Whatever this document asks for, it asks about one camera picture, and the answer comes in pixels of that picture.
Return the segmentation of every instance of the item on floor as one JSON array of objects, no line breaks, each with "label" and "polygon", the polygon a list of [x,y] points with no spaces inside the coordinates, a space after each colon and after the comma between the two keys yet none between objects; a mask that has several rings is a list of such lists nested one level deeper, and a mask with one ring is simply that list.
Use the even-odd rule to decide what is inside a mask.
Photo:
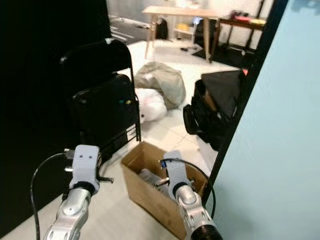
[{"label": "item on floor", "polygon": [[140,123],[160,120],[167,114],[164,98],[155,89],[136,88],[139,99]]},{"label": "item on floor", "polygon": [[[206,58],[205,51],[203,49],[192,54],[199,58]],[[229,65],[235,68],[248,68],[254,58],[254,53],[247,51],[243,55],[242,49],[236,49],[233,47],[226,47],[225,45],[215,48],[212,60],[221,64]]]},{"label": "item on floor", "polygon": [[177,108],[186,98],[181,72],[161,62],[145,64],[135,75],[134,85],[136,88],[157,90],[168,110]]},{"label": "item on floor", "polygon": [[156,39],[168,39],[168,23],[163,18],[159,17],[156,21]]},{"label": "item on floor", "polygon": [[149,26],[147,24],[140,24],[140,25],[137,25],[136,27],[140,29],[149,29]]},{"label": "item on floor", "polygon": [[[186,230],[177,203],[139,176],[142,169],[149,169],[155,175],[165,179],[166,169],[161,169],[159,164],[159,161],[164,159],[165,153],[166,151],[154,145],[141,142],[122,159],[121,167],[129,198],[178,239],[184,240]],[[194,180],[195,190],[201,197],[207,183],[205,177],[189,165],[186,165],[185,169],[187,178]]]},{"label": "item on floor", "polygon": [[[241,70],[206,73],[195,83],[191,105],[183,108],[186,131],[218,151],[237,107]],[[213,106],[207,103],[206,92]]]}]

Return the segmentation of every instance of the chair backrest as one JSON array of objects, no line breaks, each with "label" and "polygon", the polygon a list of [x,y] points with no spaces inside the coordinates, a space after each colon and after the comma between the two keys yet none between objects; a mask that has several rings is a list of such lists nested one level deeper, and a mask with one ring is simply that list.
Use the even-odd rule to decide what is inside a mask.
[{"label": "chair backrest", "polygon": [[117,71],[131,69],[134,86],[130,51],[118,40],[102,40],[80,46],[67,52],[60,60],[63,88],[67,97],[102,83]]}]

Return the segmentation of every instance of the black suitcase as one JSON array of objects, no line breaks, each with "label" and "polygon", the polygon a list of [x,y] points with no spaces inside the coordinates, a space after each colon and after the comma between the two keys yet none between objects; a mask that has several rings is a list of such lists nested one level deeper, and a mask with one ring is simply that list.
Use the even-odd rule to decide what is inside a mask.
[{"label": "black suitcase", "polygon": [[82,141],[100,148],[115,141],[139,119],[135,92],[123,74],[76,93],[70,106]]}]

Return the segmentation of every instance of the black cable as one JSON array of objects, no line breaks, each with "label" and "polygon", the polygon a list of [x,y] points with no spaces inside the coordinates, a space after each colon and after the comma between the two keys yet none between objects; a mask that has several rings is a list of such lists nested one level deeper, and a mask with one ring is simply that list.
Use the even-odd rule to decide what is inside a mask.
[{"label": "black cable", "polygon": [[164,161],[164,162],[174,161],[174,162],[180,162],[180,163],[190,165],[190,166],[194,167],[195,169],[197,169],[205,177],[206,181],[210,185],[210,188],[212,191],[212,196],[213,196],[213,207],[212,207],[212,212],[211,212],[211,218],[213,219],[214,215],[215,215],[215,210],[216,210],[216,194],[215,194],[215,190],[214,190],[214,186],[213,186],[212,182],[210,181],[209,177],[204,173],[204,171],[202,171],[198,166],[194,165],[193,163],[187,162],[187,161],[179,159],[179,158],[166,158],[161,161]]},{"label": "black cable", "polygon": [[36,204],[35,204],[35,200],[34,200],[34,183],[35,183],[35,179],[37,176],[37,173],[39,171],[39,169],[46,164],[48,161],[55,159],[57,157],[61,157],[64,156],[64,153],[57,153],[55,155],[52,155],[50,157],[48,157],[46,160],[44,160],[38,167],[37,169],[34,171],[33,176],[32,176],[32,180],[31,180],[31,184],[30,184],[30,198],[31,198],[31,204],[32,204],[32,210],[33,210],[33,215],[34,215],[34,222],[35,222],[35,232],[36,232],[36,240],[40,240],[40,225],[39,225],[39,216],[38,216],[38,211],[36,208]]}]

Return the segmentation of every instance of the white plastic bag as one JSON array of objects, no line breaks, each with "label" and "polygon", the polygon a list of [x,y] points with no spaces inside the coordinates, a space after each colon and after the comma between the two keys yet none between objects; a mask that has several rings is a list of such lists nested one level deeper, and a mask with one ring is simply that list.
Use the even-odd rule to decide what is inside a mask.
[{"label": "white plastic bag", "polygon": [[139,99],[140,122],[160,120],[167,114],[164,98],[155,89],[136,88]]}]

